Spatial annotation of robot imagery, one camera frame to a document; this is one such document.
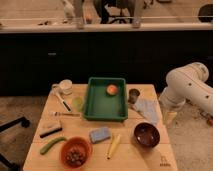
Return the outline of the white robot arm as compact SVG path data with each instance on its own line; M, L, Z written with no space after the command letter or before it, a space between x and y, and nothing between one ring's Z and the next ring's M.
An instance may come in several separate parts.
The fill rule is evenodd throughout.
M213 87L206 84L208 77L208 68L200 62L193 62L167 73L167 86L159 97L165 125L175 118L187 100L213 117Z

